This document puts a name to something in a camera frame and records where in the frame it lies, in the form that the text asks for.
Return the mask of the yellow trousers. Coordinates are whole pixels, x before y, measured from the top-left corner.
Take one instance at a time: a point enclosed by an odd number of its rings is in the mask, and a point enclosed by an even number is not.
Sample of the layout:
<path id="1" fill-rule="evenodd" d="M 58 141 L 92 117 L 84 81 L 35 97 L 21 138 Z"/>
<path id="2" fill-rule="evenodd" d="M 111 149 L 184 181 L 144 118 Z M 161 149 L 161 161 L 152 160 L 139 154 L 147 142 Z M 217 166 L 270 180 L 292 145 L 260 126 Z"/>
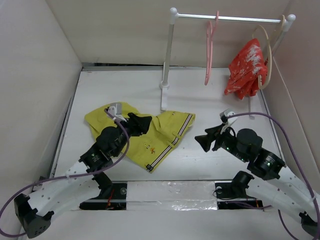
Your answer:
<path id="1" fill-rule="evenodd" d="M 180 144 L 182 138 L 193 125 L 196 114 L 180 111 L 164 111 L 157 116 L 140 113 L 127 102 L 122 104 L 122 116 L 127 118 L 129 113 L 139 117 L 151 116 L 152 121 L 147 134 L 139 137 L 130 137 L 129 149 L 125 154 L 131 161 L 149 173 Z M 91 133 L 96 139 L 106 127 L 116 127 L 116 124 L 107 116 L 105 109 L 110 104 L 101 106 L 84 116 L 89 124 Z"/>

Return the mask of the pink plastic hanger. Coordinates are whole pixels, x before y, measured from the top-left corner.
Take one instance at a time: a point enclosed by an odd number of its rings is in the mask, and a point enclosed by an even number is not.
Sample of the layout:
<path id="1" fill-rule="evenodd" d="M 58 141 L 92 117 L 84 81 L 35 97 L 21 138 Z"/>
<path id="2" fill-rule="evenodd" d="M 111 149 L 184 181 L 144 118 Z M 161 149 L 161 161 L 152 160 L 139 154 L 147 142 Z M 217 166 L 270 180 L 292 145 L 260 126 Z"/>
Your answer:
<path id="1" fill-rule="evenodd" d="M 215 24 L 211 21 L 207 22 L 206 28 L 206 72 L 205 72 L 205 80 L 204 85 L 207 86 L 211 76 L 212 70 L 212 61 L 213 61 L 213 38 L 214 33 L 217 29 L 218 21 L 219 21 L 220 11 L 216 11 L 215 16 Z"/>

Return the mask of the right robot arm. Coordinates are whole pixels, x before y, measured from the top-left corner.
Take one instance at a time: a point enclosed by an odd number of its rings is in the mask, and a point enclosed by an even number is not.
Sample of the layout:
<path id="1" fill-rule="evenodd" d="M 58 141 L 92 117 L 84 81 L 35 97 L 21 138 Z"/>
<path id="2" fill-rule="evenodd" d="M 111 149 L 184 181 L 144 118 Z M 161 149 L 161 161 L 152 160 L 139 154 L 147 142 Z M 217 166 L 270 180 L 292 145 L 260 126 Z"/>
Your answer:
<path id="1" fill-rule="evenodd" d="M 263 139 L 252 129 L 243 128 L 235 132 L 222 125 L 208 128 L 205 135 L 195 136 L 205 152 L 223 149 L 247 164 L 246 171 L 240 170 L 232 179 L 228 193 L 234 198 L 250 196 L 277 208 L 289 215 L 302 229 L 315 239 L 320 238 L 320 208 L 317 193 L 310 194 L 286 163 L 274 153 L 262 147 Z"/>

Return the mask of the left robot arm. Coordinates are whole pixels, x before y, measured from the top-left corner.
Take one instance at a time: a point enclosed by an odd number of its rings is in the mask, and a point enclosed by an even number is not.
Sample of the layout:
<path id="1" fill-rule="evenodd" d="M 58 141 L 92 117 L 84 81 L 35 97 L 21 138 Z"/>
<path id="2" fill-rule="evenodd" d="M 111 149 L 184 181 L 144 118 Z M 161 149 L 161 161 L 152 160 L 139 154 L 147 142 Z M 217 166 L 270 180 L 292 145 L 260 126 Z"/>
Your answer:
<path id="1" fill-rule="evenodd" d="M 152 122 L 151 116 L 114 117 L 116 126 L 105 127 L 96 142 L 72 165 L 63 176 L 46 179 L 39 190 L 14 198 L 15 214 L 27 237 L 43 234 L 58 215 L 72 207 L 100 197 L 107 198 L 113 183 L 104 173 L 112 167 L 113 157 L 122 159 L 130 146 L 130 137 L 145 135 Z"/>

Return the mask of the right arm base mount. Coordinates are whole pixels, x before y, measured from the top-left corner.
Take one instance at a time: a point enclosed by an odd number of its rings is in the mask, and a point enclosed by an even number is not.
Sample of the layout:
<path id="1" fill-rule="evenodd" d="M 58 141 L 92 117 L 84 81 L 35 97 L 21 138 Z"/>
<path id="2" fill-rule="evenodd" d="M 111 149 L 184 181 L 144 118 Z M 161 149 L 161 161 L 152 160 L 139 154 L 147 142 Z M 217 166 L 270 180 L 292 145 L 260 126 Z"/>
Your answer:
<path id="1" fill-rule="evenodd" d="M 231 181 L 218 181 L 212 195 L 217 199 L 219 210 L 263 209 L 261 200 L 247 195 L 250 180 L 253 176 L 239 171 Z"/>

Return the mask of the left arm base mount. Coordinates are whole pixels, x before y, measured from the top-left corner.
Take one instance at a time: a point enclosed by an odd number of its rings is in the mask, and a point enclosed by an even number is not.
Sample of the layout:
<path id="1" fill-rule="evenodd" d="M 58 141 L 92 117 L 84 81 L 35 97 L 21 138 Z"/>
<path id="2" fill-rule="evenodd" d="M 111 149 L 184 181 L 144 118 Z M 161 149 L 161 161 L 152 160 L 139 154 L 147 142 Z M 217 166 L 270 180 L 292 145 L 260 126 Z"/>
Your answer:
<path id="1" fill-rule="evenodd" d="M 99 195 L 82 202 L 79 205 L 81 210 L 122 211 L 127 209 L 128 183 L 126 181 L 112 182 L 104 172 L 95 174 L 93 180 L 98 184 Z"/>

